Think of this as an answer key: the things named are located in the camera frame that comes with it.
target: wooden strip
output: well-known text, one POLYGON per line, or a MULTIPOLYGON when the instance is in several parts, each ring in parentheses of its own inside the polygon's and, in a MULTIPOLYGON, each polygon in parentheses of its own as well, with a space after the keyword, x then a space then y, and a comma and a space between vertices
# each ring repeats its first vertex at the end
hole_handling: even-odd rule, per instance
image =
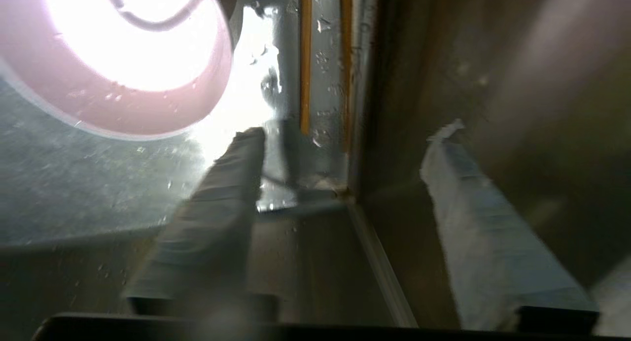
POLYGON ((353 42, 353 0, 341 0, 341 31, 344 64, 344 102, 342 103, 342 125, 344 128, 344 151, 349 152, 353 122, 351 118, 351 70, 353 68, 351 50, 353 42))
POLYGON ((309 135, 311 121, 311 0, 300 0, 300 131, 309 135))

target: orange wooden trim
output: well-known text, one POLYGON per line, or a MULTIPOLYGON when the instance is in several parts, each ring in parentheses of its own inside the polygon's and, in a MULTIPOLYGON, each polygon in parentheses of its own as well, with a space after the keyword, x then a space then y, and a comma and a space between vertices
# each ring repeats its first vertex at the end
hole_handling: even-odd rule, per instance
POLYGON ((353 67, 351 50, 353 42, 353 0, 341 0, 342 56, 344 64, 344 102, 342 103, 342 125, 344 128, 344 150, 349 152, 353 119, 351 118, 351 70, 353 67))
POLYGON ((300 131, 311 122, 311 0, 300 0, 300 131))

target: metal wall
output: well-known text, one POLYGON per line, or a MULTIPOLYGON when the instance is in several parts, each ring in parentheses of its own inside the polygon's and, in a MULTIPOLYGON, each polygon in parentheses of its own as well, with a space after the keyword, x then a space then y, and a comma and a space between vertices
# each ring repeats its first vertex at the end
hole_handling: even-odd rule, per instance
POLYGON ((361 200, 420 327, 457 325, 419 179, 456 118, 584 287, 631 253, 630 1, 382 0, 361 200))

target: bright light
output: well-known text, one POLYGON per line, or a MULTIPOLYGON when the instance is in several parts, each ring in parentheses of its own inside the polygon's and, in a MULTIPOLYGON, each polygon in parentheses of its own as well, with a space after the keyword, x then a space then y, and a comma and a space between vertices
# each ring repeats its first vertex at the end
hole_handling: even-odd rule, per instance
MULTIPOLYGON (((123 0, 150 22, 165 20, 188 0, 123 0)), ((61 39, 97 74, 131 89, 164 91, 193 81, 207 67, 218 32, 212 0, 165 32, 129 24, 109 0, 46 0, 61 39)))

